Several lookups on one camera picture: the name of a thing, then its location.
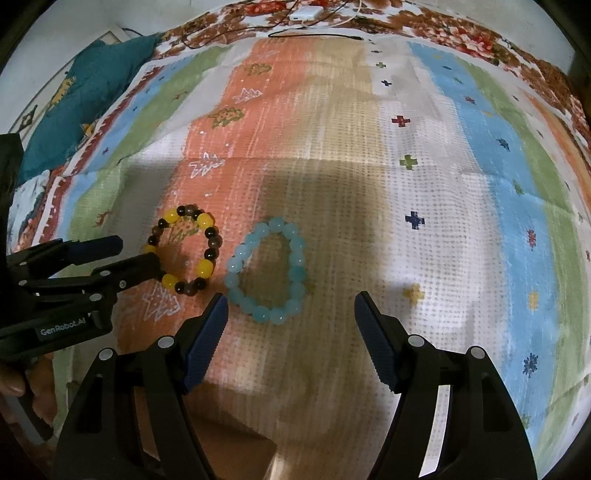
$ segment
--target yellow and black bead bracelet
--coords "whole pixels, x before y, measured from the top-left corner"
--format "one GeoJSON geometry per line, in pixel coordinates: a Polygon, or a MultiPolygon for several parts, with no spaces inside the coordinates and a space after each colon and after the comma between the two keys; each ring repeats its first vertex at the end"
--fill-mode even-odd
{"type": "Polygon", "coordinates": [[[190,217],[199,225],[199,228],[205,233],[207,238],[207,249],[203,253],[197,265],[197,278],[193,281],[181,281],[174,275],[162,271],[158,281],[167,289],[175,291],[178,294],[184,293],[192,297],[199,290],[207,286],[207,279],[212,276],[215,269],[215,259],[219,255],[219,248],[222,246],[222,238],[219,236],[213,218],[196,205],[180,205],[168,210],[164,216],[158,220],[158,225],[152,227],[152,235],[148,237],[148,242],[144,246],[144,252],[153,252],[158,254],[158,244],[164,230],[172,224],[178,222],[181,217],[190,217]]]}

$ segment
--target red cross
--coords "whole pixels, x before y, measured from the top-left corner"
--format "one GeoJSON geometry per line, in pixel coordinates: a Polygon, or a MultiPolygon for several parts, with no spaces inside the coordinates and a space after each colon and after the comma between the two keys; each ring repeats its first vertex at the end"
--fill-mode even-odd
{"type": "Polygon", "coordinates": [[[410,123],[410,119],[404,118],[403,115],[397,115],[396,118],[392,118],[393,124],[398,124],[399,128],[406,127],[407,123],[410,123]]]}

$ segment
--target teal bead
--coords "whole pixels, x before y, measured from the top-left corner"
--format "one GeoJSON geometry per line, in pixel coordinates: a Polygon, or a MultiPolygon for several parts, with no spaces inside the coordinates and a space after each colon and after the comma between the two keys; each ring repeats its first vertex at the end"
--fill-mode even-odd
{"type": "Polygon", "coordinates": [[[283,218],[273,217],[269,221],[269,230],[271,230],[271,232],[273,232],[273,233],[279,233],[279,232],[281,232],[283,225],[285,225],[283,218]]]}
{"type": "Polygon", "coordinates": [[[292,282],[302,282],[306,279],[306,270],[304,267],[290,267],[287,276],[292,282]]]}
{"type": "Polygon", "coordinates": [[[226,273],[226,276],[223,279],[223,284],[228,288],[237,287],[238,285],[240,285],[240,278],[235,273],[226,273]]]}
{"type": "Polygon", "coordinates": [[[259,222],[255,225],[255,233],[259,238],[265,238],[266,236],[269,236],[269,226],[266,223],[259,222]]]}
{"type": "Polygon", "coordinates": [[[294,235],[290,240],[290,248],[292,250],[303,250],[306,247],[306,242],[299,235],[294,235]]]}
{"type": "Polygon", "coordinates": [[[255,302],[255,299],[253,299],[251,296],[244,297],[240,301],[240,309],[244,313],[246,313],[247,315],[254,312],[255,308],[256,308],[256,302],[255,302]]]}
{"type": "Polygon", "coordinates": [[[298,229],[295,223],[286,223],[281,229],[281,231],[283,232],[285,238],[291,240],[297,235],[298,229]]]}
{"type": "Polygon", "coordinates": [[[246,260],[252,254],[252,249],[245,244],[240,244],[234,249],[234,257],[239,260],[246,260]]]}
{"type": "Polygon", "coordinates": [[[271,312],[269,311],[269,309],[267,307],[263,307],[262,305],[259,305],[252,312],[252,318],[254,318],[255,321],[258,323],[265,323],[266,321],[269,320],[270,314],[271,314],[271,312]]]}
{"type": "Polygon", "coordinates": [[[301,301],[289,299],[285,302],[285,311],[288,315],[298,315],[301,313],[301,301]]]}
{"type": "Polygon", "coordinates": [[[254,250],[261,243],[261,239],[256,233],[249,233],[244,237],[244,244],[251,250],[254,250]]]}
{"type": "Polygon", "coordinates": [[[301,300],[306,296],[306,287],[301,283],[292,283],[290,285],[290,298],[301,300]]]}
{"type": "Polygon", "coordinates": [[[272,309],[269,317],[271,318],[273,325],[283,325],[287,320],[287,314],[284,309],[272,309]]]}
{"type": "Polygon", "coordinates": [[[294,250],[290,253],[290,265],[292,267],[303,267],[305,264],[306,259],[302,250],[294,250]]]}
{"type": "Polygon", "coordinates": [[[238,260],[236,257],[230,257],[226,262],[226,268],[231,273],[238,273],[242,270],[242,260],[238,260]]]}
{"type": "Polygon", "coordinates": [[[244,293],[238,287],[230,288],[230,290],[228,290],[228,300],[234,305],[240,305],[243,298],[244,293]]]}

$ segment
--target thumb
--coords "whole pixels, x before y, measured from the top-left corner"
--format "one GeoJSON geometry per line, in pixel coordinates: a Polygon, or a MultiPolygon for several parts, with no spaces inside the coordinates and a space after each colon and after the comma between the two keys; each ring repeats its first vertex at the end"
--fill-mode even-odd
{"type": "Polygon", "coordinates": [[[25,394],[25,381],[15,369],[0,362],[0,393],[10,397],[25,394]]]}

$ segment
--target white power adapter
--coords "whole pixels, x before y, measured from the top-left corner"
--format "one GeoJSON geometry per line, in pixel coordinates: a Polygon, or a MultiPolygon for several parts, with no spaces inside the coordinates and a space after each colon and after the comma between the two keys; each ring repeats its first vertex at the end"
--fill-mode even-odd
{"type": "Polygon", "coordinates": [[[299,8],[290,14],[290,20],[293,22],[308,22],[310,20],[316,20],[323,11],[324,8],[320,5],[308,5],[299,8]]]}

